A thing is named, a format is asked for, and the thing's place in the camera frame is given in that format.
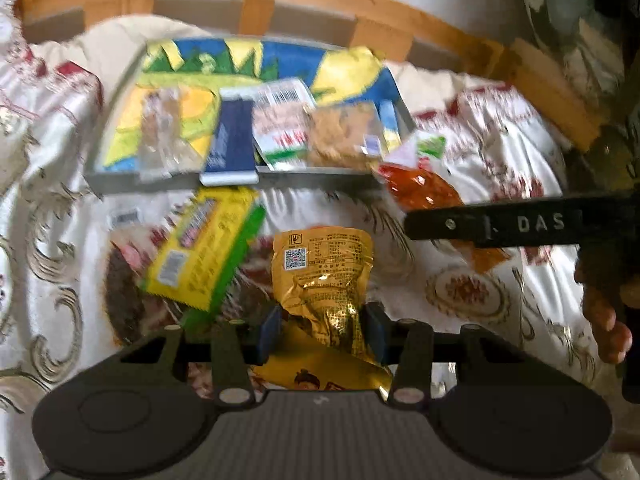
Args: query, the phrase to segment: gold foil snack bag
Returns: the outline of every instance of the gold foil snack bag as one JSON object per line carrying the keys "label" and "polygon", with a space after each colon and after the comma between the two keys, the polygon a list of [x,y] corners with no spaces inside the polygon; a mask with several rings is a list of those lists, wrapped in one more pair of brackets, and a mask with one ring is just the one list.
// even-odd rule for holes
{"label": "gold foil snack bag", "polygon": [[291,321],[269,360],[252,372],[289,390],[380,390],[385,397],[393,379],[385,368],[327,348]]}
{"label": "gold foil snack bag", "polygon": [[360,329],[373,246],[358,229],[318,227],[273,239],[273,293],[306,332],[331,346],[369,360]]}

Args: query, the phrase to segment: finger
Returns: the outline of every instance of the finger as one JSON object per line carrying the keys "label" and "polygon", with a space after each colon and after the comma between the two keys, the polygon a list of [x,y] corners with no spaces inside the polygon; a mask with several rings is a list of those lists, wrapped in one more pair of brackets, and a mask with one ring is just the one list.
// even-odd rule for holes
{"label": "finger", "polygon": [[582,314],[591,323],[594,336],[596,331],[609,332],[616,324],[616,311],[597,288],[589,285],[584,287]]}
{"label": "finger", "polygon": [[609,441],[613,453],[640,454],[640,435],[627,431],[617,431]]}
{"label": "finger", "polygon": [[575,283],[584,283],[584,268],[581,260],[575,264],[574,280]]}
{"label": "finger", "polygon": [[592,327],[593,337],[598,343],[598,356],[601,361],[617,365],[626,358],[631,348],[633,338],[629,329],[619,321],[609,332],[604,332],[597,326]]}
{"label": "finger", "polygon": [[609,350],[626,354],[631,350],[633,340],[631,330],[625,324],[617,321],[615,327],[609,332]]}
{"label": "finger", "polygon": [[640,276],[635,275],[620,287],[622,302],[631,308],[640,308]]}

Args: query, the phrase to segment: human hand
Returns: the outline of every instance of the human hand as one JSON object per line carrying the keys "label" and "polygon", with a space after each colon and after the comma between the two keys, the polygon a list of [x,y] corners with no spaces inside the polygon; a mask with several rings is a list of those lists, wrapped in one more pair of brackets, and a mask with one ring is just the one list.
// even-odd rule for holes
{"label": "human hand", "polygon": [[[575,267],[575,281],[584,283],[581,260]],[[640,275],[620,287],[620,298],[630,308],[640,308]],[[616,319],[616,311],[604,295],[593,285],[584,284],[582,313],[589,323],[598,344],[598,355],[603,362],[620,364],[629,352],[633,338],[631,330]]]}

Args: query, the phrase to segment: screw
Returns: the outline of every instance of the screw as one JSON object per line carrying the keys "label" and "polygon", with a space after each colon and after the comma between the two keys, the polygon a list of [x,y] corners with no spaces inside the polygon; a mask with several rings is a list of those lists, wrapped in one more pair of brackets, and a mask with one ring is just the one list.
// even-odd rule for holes
{"label": "screw", "polygon": [[225,404],[244,404],[251,399],[251,394],[244,388],[225,388],[218,398]]}
{"label": "screw", "polygon": [[417,404],[424,400],[424,393],[418,388],[398,388],[394,391],[394,400],[403,404]]}

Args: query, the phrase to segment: gray tray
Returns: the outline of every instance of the gray tray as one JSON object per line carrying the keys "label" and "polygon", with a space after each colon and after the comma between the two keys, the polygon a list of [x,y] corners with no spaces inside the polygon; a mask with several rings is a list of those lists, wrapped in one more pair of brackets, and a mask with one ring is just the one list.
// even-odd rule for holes
{"label": "gray tray", "polygon": [[[213,35],[214,38],[228,38],[228,34]],[[338,50],[338,47],[317,43],[314,41],[299,41],[289,38],[260,38],[262,40],[281,41],[283,43],[303,44],[314,47],[325,48],[327,50]],[[122,110],[122,100],[128,95],[130,88],[137,79],[141,71],[141,63],[146,47],[143,48],[135,62],[123,74],[120,84],[114,93],[114,97],[96,124],[97,142],[87,161],[84,178],[98,195],[130,193],[130,192],[161,192],[169,190],[196,189],[200,186],[200,173],[179,173],[171,178],[153,182],[151,184],[141,184],[138,181],[138,174],[130,173],[110,173],[99,171],[98,160],[102,158],[103,142],[102,137],[105,130],[113,121],[114,115],[120,115]],[[401,138],[407,137],[414,129],[415,123],[404,101],[398,99],[394,103],[398,128]],[[325,190],[361,190],[377,187],[379,184],[375,178],[367,172],[357,170],[347,170],[344,168],[296,168],[289,171],[270,170],[266,166],[258,166],[260,183],[255,187],[265,188],[316,188]]]}

